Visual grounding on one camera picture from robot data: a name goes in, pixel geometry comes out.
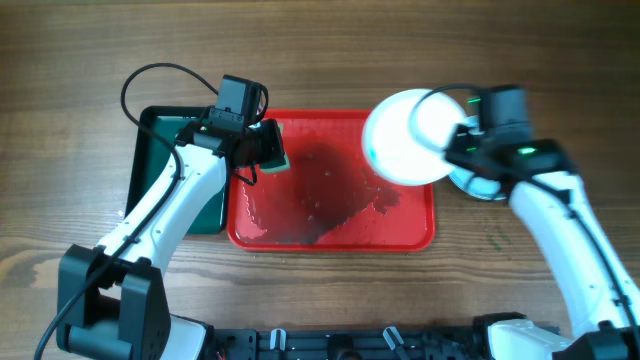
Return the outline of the white plate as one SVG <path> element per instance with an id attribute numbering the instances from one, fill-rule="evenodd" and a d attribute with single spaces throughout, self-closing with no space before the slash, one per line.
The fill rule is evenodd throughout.
<path id="1" fill-rule="evenodd" d="M 451 97 L 428 89 L 396 93 L 369 114 L 362 151 L 372 170 L 403 186 L 421 186 L 448 176 L 454 166 L 444 150 L 454 127 L 467 118 Z"/>

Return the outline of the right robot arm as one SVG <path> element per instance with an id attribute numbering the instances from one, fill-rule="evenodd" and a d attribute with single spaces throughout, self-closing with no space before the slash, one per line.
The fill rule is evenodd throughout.
<path id="1" fill-rule="evenodd" d="M 556 359 L 639 356 L 639 289 L 591 208 L 584 182 L 552 139 L 534 139 L 526 93 L 471 86 L 477 129 L 459 125 L 446 161 L 494 180 L 539 246 L 577 342 Z"/>

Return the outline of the pale blue plate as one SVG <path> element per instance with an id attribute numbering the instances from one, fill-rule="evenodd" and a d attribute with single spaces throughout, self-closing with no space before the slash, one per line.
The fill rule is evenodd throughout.
<path id="1" fill-rule="evenodd" d="M 477 115 L 467 117 L 463 125 L 470 128 L 469 135 L 483 135 Z M 472 145 L 465 145 L 465 149 L 468 153 L 476 150 Z M 480 177 L 472 170 L 455 165 L 448 178 L 458 189 L 475 199 L 489 202 L 506 200 L 498 181 Z"/>

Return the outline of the green yellow scrub sponge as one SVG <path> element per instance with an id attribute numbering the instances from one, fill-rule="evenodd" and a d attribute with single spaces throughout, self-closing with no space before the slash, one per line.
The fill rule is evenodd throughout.
<path id="1" fill-rule="evenodd" d="M 260 169 L 264 173 L 278 173 L 290 168 L 289 159 L 285 151 L 282 139 L 283 126 L 275 122 L 267 127 L 267 145 L 269 149 L 269 157 L 260 164 Z"/>

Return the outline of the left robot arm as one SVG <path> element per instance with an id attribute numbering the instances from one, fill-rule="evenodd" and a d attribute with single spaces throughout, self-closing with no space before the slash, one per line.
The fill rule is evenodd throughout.
<path id="1" fill-rule="evenodd" d="M 285 163 L 280 129 L 257 82 L 226 75 L 215 104 L 161 142 L 170 158 L 124 220 L 93 248 L 71 246 L 59 265 L 50 338 L 89 359 L 214 359 L 212 326 L 170 313 L 164 274 L 202 208 L 236 169 Z"/>

